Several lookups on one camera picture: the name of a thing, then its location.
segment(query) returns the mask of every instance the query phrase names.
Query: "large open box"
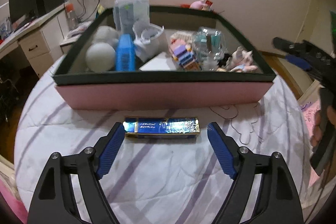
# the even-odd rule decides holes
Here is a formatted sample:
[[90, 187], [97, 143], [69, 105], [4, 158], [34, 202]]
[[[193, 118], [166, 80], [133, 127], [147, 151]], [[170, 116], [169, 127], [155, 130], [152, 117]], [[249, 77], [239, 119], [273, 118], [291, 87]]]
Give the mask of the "large open box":
[[275, 73], [253, 45], [220, 15], [200, 10], [150, 6], [151, 23], [169, 30], [197, 31], [205, 26], [222, 31], [232, 54], [238, 46], [253, 51], [255, 73], [217, 71], [86, 72], [85, 53], [101, 25], [115, 27], [107, 9], [73, 44], [58, 67], [56, 89], [74, 109], [169, 109], [223, 106], [259, 101]]

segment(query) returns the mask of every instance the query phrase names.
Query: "white sphere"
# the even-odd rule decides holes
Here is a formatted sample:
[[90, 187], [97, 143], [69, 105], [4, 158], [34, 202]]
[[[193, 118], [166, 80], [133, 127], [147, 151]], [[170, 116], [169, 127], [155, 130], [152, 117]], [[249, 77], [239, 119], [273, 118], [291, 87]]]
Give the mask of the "white sphere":
[[110, 26], [99, 26], [93, 36], [92, 44], [104, 42], [116, 48], [119, 41], [119, 33]]
[[94, 72], [103, 72], [112, 69], [115, 65], [116, 52], [107, 43], [98, 42], [91, 45], [85, 56], [86, 65]]

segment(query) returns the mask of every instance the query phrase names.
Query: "finger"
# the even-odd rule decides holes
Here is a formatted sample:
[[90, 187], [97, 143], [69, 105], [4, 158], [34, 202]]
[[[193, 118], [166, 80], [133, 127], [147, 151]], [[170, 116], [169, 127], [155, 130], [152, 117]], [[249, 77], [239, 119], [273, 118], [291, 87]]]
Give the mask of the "finger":
[[313, 136], [318, 142], [322, 139], [322, 135], [323, 135], [323, 133], [321, 131], [321, 128], [319, 126], [314, 126]]
[[336, 111], [331, 106], [327, 108], [327, 116], [329, 121], [335, 126], [336, 125]]
[[319, 142], [315, 139], [314, 136], [312, 136], [312, 137], [310, 138], [310, 144], [311, 144], [312, 147], [317, 146], [318, 143], [319, 143]]
[[321, 111], [317, 111], [315, 113], [315, 124], [320, 124], [321, 123]]

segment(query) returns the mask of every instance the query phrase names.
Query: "round table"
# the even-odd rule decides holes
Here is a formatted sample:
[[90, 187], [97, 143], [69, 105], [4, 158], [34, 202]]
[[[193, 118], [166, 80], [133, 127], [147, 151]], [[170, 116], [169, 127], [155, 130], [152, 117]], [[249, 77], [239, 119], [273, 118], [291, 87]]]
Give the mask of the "round table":
[[[51, 153], [79, 153], [107, 135], [125, 116], [198, 117], [201, 134], [196, 141], [125, 139], [109, 174], [100, 180], [121, 223], [213, 221], [232, 180], [222, 172], [208, 141], [206, 128], [210, 122], [217, 122], [239, 146], [255, 153], [271, 155], [279, 151], [299, 195], [306, 193], [310, 177], [308, 131], [294, 95], [279, 76], [258, 103], [158, 111], [88, 111], [71, 109], [55, 90], [52, 75], [59, 62], [32, 90], [16, 134], [16, 183], [27, 209]], [[252, 214], [260, 177], [255, 177], [241, 221]], [[78, 177], [73, 175], [72, 181], [80, 215], [89, 221]]]

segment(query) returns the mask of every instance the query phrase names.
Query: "pink fabric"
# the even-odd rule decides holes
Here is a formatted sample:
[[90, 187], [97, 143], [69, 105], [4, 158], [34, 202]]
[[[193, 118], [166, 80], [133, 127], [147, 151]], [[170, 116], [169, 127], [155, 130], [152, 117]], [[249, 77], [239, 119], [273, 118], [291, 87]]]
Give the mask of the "pink fabric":
[[[313, 136], [313, 128], [315, 125], [315, 113], [320, 109], [321, 109], [320, 100], [317, 100], [310, 107], [306, 108], [303, 111], [304, 120], [306, 122], [309, 131], [309, 137]], [[312, 168], [310, 173], [309, 186], [312, 186], [315, 183], [315, 181], [317, 181], [318, 178], [319, 176], [315, 173], [314, 169]]]
[[56, 86], [73, 109], [155, 110], [258, 102], [272, 82], [192, 82]]
[[4, 199], [6, 200], [9, 207], [12, 209], [13, 213], [21, 220], [24, 224], [27, 223], [28, 212], [23, 205], [22, 201], [17, 200], [12, 193], [7, 189], [4, 183], [0, 180], [0, 192]]

